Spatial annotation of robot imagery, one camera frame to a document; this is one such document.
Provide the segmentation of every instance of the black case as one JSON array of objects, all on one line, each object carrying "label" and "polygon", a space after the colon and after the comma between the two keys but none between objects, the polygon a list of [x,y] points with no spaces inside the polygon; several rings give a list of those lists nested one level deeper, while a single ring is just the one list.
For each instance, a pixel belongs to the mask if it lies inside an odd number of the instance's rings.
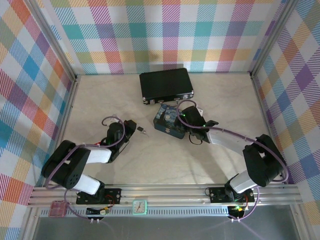
[{"label": "black case", "polygon": [[155,104],[194,96],[186,68],[146,72],[139,75],[144,104]]}]

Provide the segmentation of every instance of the aluminum rail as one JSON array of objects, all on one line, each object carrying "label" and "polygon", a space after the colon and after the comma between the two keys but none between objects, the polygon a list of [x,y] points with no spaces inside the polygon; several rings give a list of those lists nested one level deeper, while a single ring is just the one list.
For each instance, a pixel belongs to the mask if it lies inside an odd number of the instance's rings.
[{"label": "aluminum rail", "polygon": [[[222,184],[143,184],[107,185],[108,189],[122,189],[120,204],[114,207],[131,206],[135,199],[146,199],[150,207],[195,207],[195,206],[236,206],[236,203],[210,203],[206,188],[223,187]],[[28,207],[49,207],[52,201],[64,200],[65,189],[49,190],[44,187],[33,189]],[[67,200],[73,208],[104,207],[99,204],[76,205],[75,191],[67,193]],[[260,188],[258,206],[301,204],[298,187],[294,184],[269,184]]]}]

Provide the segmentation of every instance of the metal frame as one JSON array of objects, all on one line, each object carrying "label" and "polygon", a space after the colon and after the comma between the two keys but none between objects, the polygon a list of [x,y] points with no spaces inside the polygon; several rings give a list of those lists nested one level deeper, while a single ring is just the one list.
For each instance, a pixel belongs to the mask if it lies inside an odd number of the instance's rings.
[{"label": "metal frame", "polygon": [[[108,189],[122,189],[120,204],[115,205],[112,210],[117,217],[127,217],[126,210],[131,209],[132,203],[136,199],[147,199],[148,206],[153,209],[202,209],[203,213],[197,214],[206,216],[205,212],[210,211],[214,207],[236,206],[236,203],[210,203],[210,197],[206,195],[206,189],[212,187],[223,187],[222,184],[128,184],[128,185],[107,185]],[[21,240],[31,240],[35,234],[36,225],[39,217],[47,217],[48,209],[52,201],[62,201],[64,199],[64,188],[46,189],[44,187],[35,187],[33,189],[28,210],[24,216],[22,231],[20,234]],[[86,207],[105,207],[105,205],[76,205],[77,195],[75,191],[67,193],[67,200],[71,207],[77,213],[84,213]],[[260,188],[260,198],[257,203],[258,206],[266,205],[292,205],[299,209],[302,204],[302,197],[299,193],[298,187],[294,184],[269,184],[267,187]]]},{"label": "metal frame", "polygon": [[72,47],[71,42],[69,41],[69,38],[64,30],[64,27],[62,26],[58,15],[56,14],[56,11],[51,3],[50,0],[42,0],[42,4],[44,5],[44,8],[46,9],[50,19],[52,20],[57,32],[59,33],[64,46],[66,47],[67,51],[69,52],[73,62],[74,62],[74,70],[77,74],[84,74],[84,69],[79,61],[79,58],[75,52],[75,49]]},{"label": "metal frame", "polygon": [[268,10],[268,14],[264,20],[263,25],[261,26],[259,34],[256,36],[256,39],[255,39],[255,42],[251,48],[250,54],[247,58],[247,61],[244,65],[244,67],[243,67],[244,72],[248,72],[250,70],[250,65],[251,65],[252,61],[254,60],[256,52],[257,52],[257,50],[258,50],[258,48],[264,38],[269,26],[270,26],[270,23],[273,20],[274,15],[276,14],[276,12],[281,4],[281,1],[282,0],[274,0],[270,9]]},{"label": "metal frame", "polygon": [[[190,206],[236,206],[237,203],[210,203],[206,188],[224,187],[223,184],[138,184],[106,185],[108,189],[122,189],[120,204],[114,207],[131,206],[133,200],[147,199],[150,207],[190,207]],[[28,207],[50,207],[52,201],[64,200],[65,189],[33,189]],[[73,207],[105,207],[105,205],[76,205],[75,191],[67,193],[67,200]],[[291,184],[269,184],[260,188],[258,206],[301,204],[298,187]]]},{"label": "metal frame", "polygon": [[66,74],[72,81],[76,81],[76,73],[74,72],[72,66],[70,65],[64,51],[62,50],[61,46],[58,43],[58,40],[55,37],[51,27],[49,26],[47,20],[45,19],[44,15],[42,14],[38,4],[34,0],[24,0],[24,3],[28,7],[29,11],[31,12],[32,16],[34,17],[35,21],[41,28],[43,35],[46,37],[49,45],[57,55],[61,65],[63,66]]},{"label": "metal frame", "polygon": [[56,137],[56,141],[54,143],[53,149],[56,149],[58,147],[58,145],[63,141],[64,135],[66,132],[66,128],[67,128],[67,125],[69,122],[69,118],[71,115],[71,111],[72,111],[72,108],[74,107],[74,102],[75,102],[75,98],[77,95],[80,81],[81,81],[81,76],[78,76],[76,78],[76,80],[71,84],[69,97],[66,102],[66,107],[63,112],[63,118],[62,118],[61,125],[60,125],[60,128],[57,133],[57,137]]},{"label": "metal frame", "polygon": [[[268,124],[267,114],[264,111],[264,106],[261,98],[259,97],[258,87],[255,84],[254,76],[251,76],[252,86],[255,92],[256,100],[260,106],[260,112],[262,115],[263,123],[267,129],[268,135],[272,138],[273,142],[275,142],[275,138],[273,136],[273,132]],[[313,231],[310,221],[307,217],[306,209],[303,204],[291,204],[291,211],[293,215],[293,219],[298,230],[299,236],[302,240],[316,240],[315,232]]]},{"label": "metal frame", "polygon": [[296,5],[298,4],[299,0],[288,0],[283,8],[283,11],[280,14],[279,19],[275,23],[275,27],[273,28],[271,34],[268,37],[268,40],[261,50],[261,53],[251,71],[251,76],[253,78],[256,77],[257,73],[263,66],[265,60],[267,59],[267,56],[269,55],[272,47],[274,46],[275,42],[278,40],[278,37],[282,33],[282,30],[285,27],[285,24],[289,17],[291,16],[291,13],[294,11]]}]

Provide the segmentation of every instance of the small key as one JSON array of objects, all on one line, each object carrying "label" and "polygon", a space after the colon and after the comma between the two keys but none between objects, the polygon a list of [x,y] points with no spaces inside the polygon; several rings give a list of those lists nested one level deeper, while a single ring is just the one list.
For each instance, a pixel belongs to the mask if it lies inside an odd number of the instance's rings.
[{"label": "small key", "polygon": [[144,130],[143,127],[138,126],[136,129],[137,129],[141,134],[144,134],[144,135],[147,135],[147,136],[148,136],[146,130]]}]

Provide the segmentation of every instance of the wire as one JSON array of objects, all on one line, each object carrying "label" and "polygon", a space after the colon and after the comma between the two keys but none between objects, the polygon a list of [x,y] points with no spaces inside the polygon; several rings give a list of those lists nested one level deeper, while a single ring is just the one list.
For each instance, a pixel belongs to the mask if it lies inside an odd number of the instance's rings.
[{"label": "wire", "polygon": [[[246,218],[249,217],[249,216],[254,212],[254,210],[256,209],[257,204],[258,204],[258,202],[259,202],[259,197],[260,197],[260,191],[259,191],[259,187],[258,187],[258,186],[256,187],[256,191],[257,191],[257,195],[256,195],[255,203],[254,203],[251,211],[250,211],[247,215],[239,218],[239,220],[246,219]],[[231,217],[231,218],[233,218],[233,219],[238,219],[238,218],[236,218],[236,217],[234,217],[234,216],[232,216],[232,215],[229,215],[229,217]]]},{"label": "wire", "polygon": [[128,142],[127,142],[127,144],[124,146],[124,148],[119,152],[119,154],[120,153],[122,153],[123,152],[123,150],[125,150],[125,148],[128,146],[128,144],[130,143],[130,140],[128,139]]},{"label": "wire", "polygon": [[204,190],[204,194],[205,194],[207,197],[210,197],[210,195],[207,194],[207,189],[209,189],[209,187],[207,187],[207,188]]},{"label": "wire", "polygon": [[225,132],[225,133],[233,135],[233,136],[235,136],[237,138],[244,139],[246,141],[255,143],[256,145],[258,145],[258,146],[262,147],[263,149],[265,149],[266,151],[268,151],[280,163],[280,165],[283,168],[283,171],[285,173],[285,176],[283,177],[283,179],[281,179],[281,180],[273,180],[273,182],[275,182],[275,183],[283,183],[283,182],[288,180],[289,173],[288,173],[288,169],[287,169],[286,165],[284,164],[284,162],[270,148],[268,148],[267,146],[263,145],[262,143],[254,140],[252,138],[246,137],[246,136],[244,136],[244,135],[242,135],[240,133],[228,130],[228,129],[223,129],[223,128],[215,127],[215,126],[193,126],[193,125],[190,125],[190,124],[186,123],[185,121],[183,121],[181,119],[181,117],[180,117],[179,107],[180,107],[180,105],[182,103],[185,103],[185,102],[191,102],[191,103],[194,104],[195,107],[197,106],[197,103],[195,101],[190,100],[190,99],[185,99],[185,100],[182,100],[181,102],[179,102],[179,104],[176,106],[176,115],[177,115],[177,118],[179,119],[179,121],[182,124],[186,125],[189,128],[192,128],[192,129],[211,129],[211,130],[217,130],[217,131]]},{"label": "wire", "polygon": [[191,137],[190,137],[191,135],[189,134],[189,141],[190,141],[190,143],[192,143],[192,144],[194,144],[194,145],[201,145],[202,143],[203,143],[203,141],[202,140],[200,140],[201,142],[200,143],[194,143],[193,141],[191,141]]},{"label": "wire", "polygon": [[248,207],[248,197],[247,197],[247,195],[244,195],[244,197],[245,197],[245,201],[246,201],[246,203],[245,203],[245,207],[247,208]]},{"label": "wire", "polygon": [[115,199],[114,199],[114,197],[113,196],[111,196],[111,195],[106,195],[105,196],[106,198],[110,198],[111,200],[112,200],[112,204],[110,204],[111,206],[108,206],[108,208],[109,209],[111,209],[114,205],[115,205]]},{"label": "wire", "polygon": [[[120,137],[120,139],[119,139],[118,141],[110,144],[110,145],[105,145],[105,146],[100,146],[100,145],[96,145],[96,144],[80,144],[80,145],[75,146],[75,147],[64,157],[64,159],[62,159],[62,161],[55,167],[55,169],[51,172],[51,174],[49,175],[49,177],[46,179],[44,186],[45,186],[47,189],[55,189],[55,188],[61,187],[60,185],[57,185],[57,186],[54,186],[54,187],[48,187],[48,186],[49,186],[49,182],[51,181],[51,179],[52,179],[52,177],[55,175],[55,173],[58,171],[58,169],[65,163],[65,161],[68,160],[68,158],[69,158],[78,148],[80,148],[80,147],[94,147],[94,148],[104,148],[104,149],[107,149],[107,148],[110,148],[110,147],[113,147],[113,146],[117,145],[118,143],[120,143],[120,142],[122,141],[122,139],[125,137],[125,134],[126,134],[126,133],[125,133],[126,128],[125,128],[124,122],[123,122],[120,118],[118,118],[118,117],[116,117],[116,116],[107,116],[107,117],[105,117],[105,118],[102,120],[102,122],[101,122],[101,124],[102,124],[103,126],[106,126],[106,124],[104,124],[104,121],[105,121],[106,119],[117,119],[117,120],[121,123],[122,128],[123,128],[123,133],[122,133],[122,136]],[[87,217],[85,217],[85,216],[79,215],[78,213],[76,213],[76,212],[71,208],[70,204],[69,204],[68,201],[67,201],[67,192],[68,192],[68,191],[69,191],[69,189],[67,189],[67,190],[64,192],[64,202],[65,202],[67,208],[68,208],[75,216],[77,216],[78,218],[81,218],[81,219],[85,219],[85,220],[89,220],[89,221],[90,221],[89,218],[87,218]],[[108,224],[107,222],[102,222],[102,223],[105,224],[105,225],[107,225],[107,226],[110,228],[110,226],[109,226],[109,224]]]},{"label": "wire", "polygon": [[168,107],[176,107],[178,106],[179,100],[175,100],[176,101],[176,105],[167,105]]},{"label": "wire", "polygon": [[117,119],[117,120],[121,123],[121,125],[122,125],[122,127],[123,127],[123,133],[122,133],[122,136],[120,137],[120,139],[119,139],[118,141],[110,144],[110,145],[103,145],[103,146],[101,146],[101,145],[95,145],[95,144],[80,144],[80,145],[75,146],[75,147],[64,157],[64,159],[62,159],[62,161],[53,169],[53,171],[50,173],[49,177],[46,179],[44,186],[45,186],[47,189],[55,189],[55,188],[60,187],[59,185],[58,185],[58,186],[54,186],[54,187],[49,187],[49,182],[51,181],[52,177],[56,174],[56,172],[58,171],[58,169],[65,163],[65,161],[68,160],[68,158],[70,158],[70,156],[71,156],[78,148],[80,148],[80,147],[93,147],[93,148],[103,148],[103,149],[107,149],[107,148],[110,148],[110,147],[113,147],[113,146],[117,145],[118,143],[120,143],[120,142],[122,141],[122,139],[125,137],[125,134],[126,134],[126,133],[125,133],[126,128],[125,128],[124,122],[123,122],[120,118],[118,118],[118,117],[116,117],[116,116],[107,116],[107,117],[105,117],[105,118],[102,120],[102,122],[101,122],[102,125],[104,125],[104,126],[106,126],[106,124],[103,124],[106,119]]}]

